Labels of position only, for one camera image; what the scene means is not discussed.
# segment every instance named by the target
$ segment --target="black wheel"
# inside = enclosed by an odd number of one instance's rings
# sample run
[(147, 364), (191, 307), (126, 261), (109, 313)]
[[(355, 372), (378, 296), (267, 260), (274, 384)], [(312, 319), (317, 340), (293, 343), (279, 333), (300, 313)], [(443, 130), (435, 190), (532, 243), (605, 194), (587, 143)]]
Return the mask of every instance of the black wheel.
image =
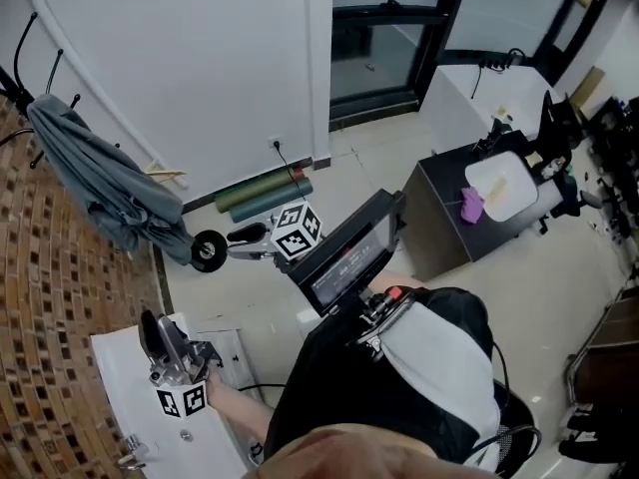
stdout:
[(216, 231), (202, 231), (191, 245), (191, 266), (202, 273), (220, 269), (227, 260), (227, 241)]

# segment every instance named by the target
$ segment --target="gray towel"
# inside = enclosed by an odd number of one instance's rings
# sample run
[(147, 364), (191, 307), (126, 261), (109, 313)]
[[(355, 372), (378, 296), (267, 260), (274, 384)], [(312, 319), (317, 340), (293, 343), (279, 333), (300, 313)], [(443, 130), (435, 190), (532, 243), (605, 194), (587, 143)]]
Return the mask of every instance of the gray towel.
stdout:
[(51, 167), (75, 201), (104, 234), (135, 252), (146, 238), (180, 264), (191, 260), (191, 237), (182, 201), (118, 148), (94, 135), (67, 104), (50, 94), (27, 115)]

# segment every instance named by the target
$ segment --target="coat hook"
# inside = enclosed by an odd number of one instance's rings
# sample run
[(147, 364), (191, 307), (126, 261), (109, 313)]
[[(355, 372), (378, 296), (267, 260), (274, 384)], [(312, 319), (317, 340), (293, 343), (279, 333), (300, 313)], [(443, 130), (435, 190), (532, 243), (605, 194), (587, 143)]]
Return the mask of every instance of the coat hook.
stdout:
[(27, 34), (29, 33), (29, 29), (31, 28), (31, 25), (33, 25), (33, 22), (36, 20), (37, 17), (38, 17), (37, 12), (34, 12), (33, 14), (31, 14), (31, 18), (29, 18), (29, 23), (27, 24), (27, 27), (24, 29), (24, 32), (22, 33), (22, 37), (20, 38), (20, 42), (18, 43), (18, 47), (16, 48), (16, 53), (13, 55), (13, 77), (16, 79), (16, 84), (18, 85), (18, 88), (21, 91), (24, 91), (24, 85), (22, 84), (22, 80), (20, 80), (20, 74), (18, 73), (18, 58), (20, 57), (20, 50), (22, 49), (22, 43), (24, 43), (24, 40), (27, 37)]
[(49, 94), (51, 92), (51, 84), (53, 83), (53, 77), (56, 75), (56, 71), (58, 69), (58, 63), (60, 62), (60, 57), (62, 57), (63, 53), (64, 53), (64, 50), (60, 48), (58, 50), (58, 56), (56, 57), (56, 61), (53, 63), (53, 69), (51, 70), (51, 74), (49, 75), (49, 82), (47, 83), (47, 90), (45, 91), (45, 94)]
[(4, 139), (0, 140), (0, 148), (4, 146), (7, 142), (12, 141), (16, 137), (23, 135), (25, 133), (33, 133), (33, 129), (24, 128), (23, 130), (18, 130), (17, 132), (13, 132), (11, 135), (6, 136)]
[(40, 151), (40, 154), (36, 157), (36, 159), (33, 162), (29, 164), (29, 167), (31, 167), (31, 169), (35, 169), (36, 167), (38, 167), (38, 162), (42, 160), (43, 156), (44, 156), (44, 151)]
[(79, 94), (76, 94), (73, 97), (73, 101), (71, 102), (71, 105), (69, 105), (70, 108), (75, 108), (75, 106), (78, 104), (78, 102), (80, 101), (81, 96)]

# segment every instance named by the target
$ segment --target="black monitor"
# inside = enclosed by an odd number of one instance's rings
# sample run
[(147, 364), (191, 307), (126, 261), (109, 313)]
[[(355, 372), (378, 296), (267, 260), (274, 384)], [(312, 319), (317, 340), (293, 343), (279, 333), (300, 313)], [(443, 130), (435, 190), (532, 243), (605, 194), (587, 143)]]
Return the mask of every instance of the black monitor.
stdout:
[(319, 315), (350, 306), (392, 257), (404, 194), (380, 190), (289, 271)]

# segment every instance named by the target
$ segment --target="electrical outlet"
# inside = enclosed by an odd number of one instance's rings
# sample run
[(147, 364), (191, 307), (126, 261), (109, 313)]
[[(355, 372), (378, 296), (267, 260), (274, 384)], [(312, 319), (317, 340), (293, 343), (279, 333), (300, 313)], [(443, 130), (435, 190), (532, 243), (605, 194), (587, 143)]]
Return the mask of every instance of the electrical outlet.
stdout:
[(275, 142), (278, 141), (280, 142), (280, 147), (282, 147), (282, 135), (273, 135), (272, 137), (269, 137), (269, 149), (275, 149)]

